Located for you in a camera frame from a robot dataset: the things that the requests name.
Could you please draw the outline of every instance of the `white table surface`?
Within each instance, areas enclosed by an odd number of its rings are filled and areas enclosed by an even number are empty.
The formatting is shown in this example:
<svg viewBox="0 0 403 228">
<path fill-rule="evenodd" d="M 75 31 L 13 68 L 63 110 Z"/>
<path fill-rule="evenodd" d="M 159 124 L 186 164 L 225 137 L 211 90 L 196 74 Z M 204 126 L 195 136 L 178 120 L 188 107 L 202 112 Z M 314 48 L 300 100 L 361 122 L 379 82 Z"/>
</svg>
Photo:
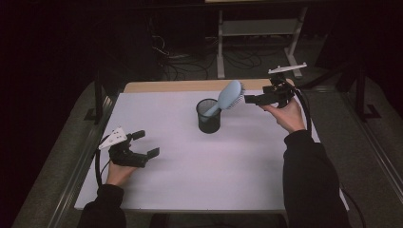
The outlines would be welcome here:
<svg viewBox="0 0 403 228">
<path fill-rule="evenodd" d="M 246 95 L 261 90 L 246 90 Z M 287 132 L 269 113 L 240 101 L 221 112 L 213 134 L 198 129 L 196 104 L 217 99 L 218 91 L 122 93 L 105 135 L 121 126 L 125 133 L 145 130 L 131 150 L 160 147 L 160 156 L 138 169 L 124 186 L 123 209 L 176 211 L 283 211 L 282 166 Z M 313 138 L 319 142 L 313 126 Z M 101 151 L 101 168 L 107 163 Z M 107 168 L 103 174 L 105 182 Z M 75 208 L 95 200 L 94 162 Z"/>
</svg>

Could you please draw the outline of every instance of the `person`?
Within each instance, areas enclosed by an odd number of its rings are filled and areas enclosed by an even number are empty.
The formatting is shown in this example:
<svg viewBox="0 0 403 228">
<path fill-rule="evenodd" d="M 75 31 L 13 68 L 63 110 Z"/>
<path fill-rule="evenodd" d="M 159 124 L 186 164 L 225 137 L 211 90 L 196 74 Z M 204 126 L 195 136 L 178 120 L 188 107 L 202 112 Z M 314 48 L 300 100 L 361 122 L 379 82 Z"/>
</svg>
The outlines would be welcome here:
<svg viewBox="0 0 403 228">
<path fill-rule="evenodd" d="M 344 203 L 339 195 L 337 172 L 324 146 L 314 142 L 305 129 L 301 108 L 293 98 L 283 108 L 263 105 L 277 123 L 289 132 L 284 139 L 283 194 L 289 228 L 351 228 Z M 125 227 L 120 209 L 122 186 L 136 168 L 109 165 L 106 184 L 98 197 L 83 210 L 79 228 Z"/>
</svg>

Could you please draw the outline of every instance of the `black sleeve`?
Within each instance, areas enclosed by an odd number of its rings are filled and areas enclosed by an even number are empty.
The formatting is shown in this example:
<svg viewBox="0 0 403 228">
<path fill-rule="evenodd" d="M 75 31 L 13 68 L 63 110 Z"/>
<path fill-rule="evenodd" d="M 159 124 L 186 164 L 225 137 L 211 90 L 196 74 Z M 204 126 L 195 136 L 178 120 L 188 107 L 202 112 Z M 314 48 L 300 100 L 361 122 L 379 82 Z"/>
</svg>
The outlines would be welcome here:
<svg viewBox="0 0 403 228">
<path fill-rule="evenodd" d="M 306 130 L 284 139 L 283 191 L 290 228 L 351 227 L 336 170 Z"/>
<path fill-rule="evenodd" d="M 84 208 L 77 227 L 126 227 L 125 213 L 120 208 L 124 190 L 115 185 L 104 184 L 97 193 L 97 199 Z"/>
</svg>

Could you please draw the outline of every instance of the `gray carpet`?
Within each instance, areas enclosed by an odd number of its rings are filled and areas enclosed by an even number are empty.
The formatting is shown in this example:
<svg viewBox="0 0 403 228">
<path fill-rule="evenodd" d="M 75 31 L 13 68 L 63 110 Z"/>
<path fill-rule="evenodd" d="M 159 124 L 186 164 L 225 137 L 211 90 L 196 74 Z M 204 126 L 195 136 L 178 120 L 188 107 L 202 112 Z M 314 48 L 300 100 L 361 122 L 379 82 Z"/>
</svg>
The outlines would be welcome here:
<svg viewBox="0 0 403 228">
<path fill-rule="evenodd" d="M 324 69 L 311 67 L 316 61 L 322 41 L 321 39 L 302 39 L 299 42 L 296 50 L 297 60 L 306 62 L 310 67 L 302 70 L 304 77 L 295 81 L 296 85 L 310 82 L 326 72 Z M 267 49 L 262 48 L 263 51 L 268 52 L 260 52 L 261 65 L 251 69 L 240 69 L 244 65 L 232 66 L 228 61 L 225 62 L 226 77 L 228 79 L 264 78 L 267 77 L 268 68 L 288 65 L 282 51 L 273 51 L 278 50 L 278 47 L 281 48 L 281 45 L 264 47 Z M 238 53 L 231 51 L 227 51 L 227 54 L 234 58 L 239 57 Z M 214 63 L 214 60 L 215 56 L 209 55 L 207 58 L 199 60 L 198 64 L 208 67 L 212 61 Z M 174 68 L 170 68 L 169 78 L 173 79 L 177 75 L 180 79 L 182 77 L 185 80 L 200 80 L 206 77 L 214 79 L 217 72 L 215 64 L 208 69 L 189 67 L 193 69 L 191 72 L 182 70 L 179 76 L 174 73 Z M 318 90 L 305 92 L 309 99 L 318 136 L 335 164 L 340 181 L 362 210 L 367 227 L 400 227 L 403 224 L 402 202 L 379 165 L 375 152 L 362 131 L 361 123 L 356 120 L 355 114 L 351 111 L 351 106 L 346 102 L 348 101 L 346 96 L 353 98 L 355 93 L 352 91 L 349 94 L 340 94 L 334 91 L 335 80 L 336 77 L 320 86 L 326 92 Z M 381 89 L 371 81 L 367 83 L 366 101 L 375 105 L 382 116 L 381 119 L 369 120 L 367 126 L 376 135 L 396 170 L 402 174 L 402 120 L 387 103 Z M 86 137 L 93 127 L 92 121 L 84 121 L 87 111 L 93 107 L 93 86 L 89 85 L 71 110 L 70 117 L 13 227 L 42 228 L 48 226 L 70 179 L 71 172 L 78 162 L 77 159 L 83 153 Z M 60 216 L 59 222 L 54 227 L 69 228 L 76 226 L 81 213 L 72 207 L 78 192 L 79 186 L 74 189 L 71 201 L 67 204 L 67 210 Z M 349 216 L 352 225 L 361 227 L 356 209 L 350 201 L 349 205 L 351 207 Z M 127 227 L 145 228 L 148 227 L 152 215 L 127 211 L 126 216 Z"/>
</svg>

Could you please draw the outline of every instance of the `light blue hairbrush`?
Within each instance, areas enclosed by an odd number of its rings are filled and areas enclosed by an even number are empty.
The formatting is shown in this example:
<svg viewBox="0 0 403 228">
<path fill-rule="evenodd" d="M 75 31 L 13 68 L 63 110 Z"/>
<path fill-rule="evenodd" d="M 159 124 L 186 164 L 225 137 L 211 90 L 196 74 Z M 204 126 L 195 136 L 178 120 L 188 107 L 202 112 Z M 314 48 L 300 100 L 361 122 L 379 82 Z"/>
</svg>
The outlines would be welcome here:
<svg viewBox="0 0 403 228">
<path fill-rule="evenodd" d="M 243 85 L 238 80 L 231 81 L 225 89 L 220 92 L 219 98 L 217 99 L 217 103 L 208 109 L 203 116 L 210 117 L 212 116 L 218 109 L 229 109 L 236 105 L 243 95 Z"/>
</svg>

